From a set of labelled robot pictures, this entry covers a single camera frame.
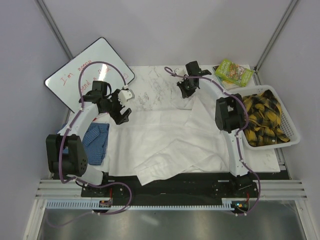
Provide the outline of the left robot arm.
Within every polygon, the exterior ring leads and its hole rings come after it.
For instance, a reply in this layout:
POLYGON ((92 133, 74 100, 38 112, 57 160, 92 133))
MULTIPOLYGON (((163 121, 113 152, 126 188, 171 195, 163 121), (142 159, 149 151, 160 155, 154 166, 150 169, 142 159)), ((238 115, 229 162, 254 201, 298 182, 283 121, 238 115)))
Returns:
POLYGON ((79 100, 79 110, 73 119, 56 134, 46 138, 46 151, 49 171, 58 175, 63 184, 78 180, 92 186, 99 197, 106 196, 110 185, 103 180, 103 172, 89 165, 83 144, 85 133, 94 118, 107 113, 117 125, 129 121, 132 110, 125 104, 135 95, 127 85, 108 94, 110 85, 103 81, 94 81, 92 89, 79 100))

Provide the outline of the white long sleeve shirt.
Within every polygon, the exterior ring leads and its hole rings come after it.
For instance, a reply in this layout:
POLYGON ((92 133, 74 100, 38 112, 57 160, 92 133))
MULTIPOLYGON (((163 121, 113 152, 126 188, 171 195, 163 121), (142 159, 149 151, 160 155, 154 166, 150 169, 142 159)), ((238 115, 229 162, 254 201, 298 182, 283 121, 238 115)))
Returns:
POLYGON ((215 101, 196 96, 185 109, 137 111, 127 123, 111 123, 102 170, 113 177, 136 176, 143 186, 183 172, 228 172, 215 110, 215 101))

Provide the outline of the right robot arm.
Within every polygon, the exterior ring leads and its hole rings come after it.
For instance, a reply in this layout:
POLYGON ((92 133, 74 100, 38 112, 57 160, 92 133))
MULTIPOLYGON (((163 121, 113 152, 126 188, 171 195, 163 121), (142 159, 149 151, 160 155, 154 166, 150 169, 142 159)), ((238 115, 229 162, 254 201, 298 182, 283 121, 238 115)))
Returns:
POLYGON ((229 172, 236 178, 249 174, 245 163, 242 132, 248 126, 248 113, 240 94, 232 94, 214 80, 212 72, 201 69, 197 61, 185 65, 185 69, 176 68, 171 76, 180 78, 177 82, 182 97, 191 97, 196 90, 205 90, 215 101, 215 124, 222 131, 228 155, 229 172))

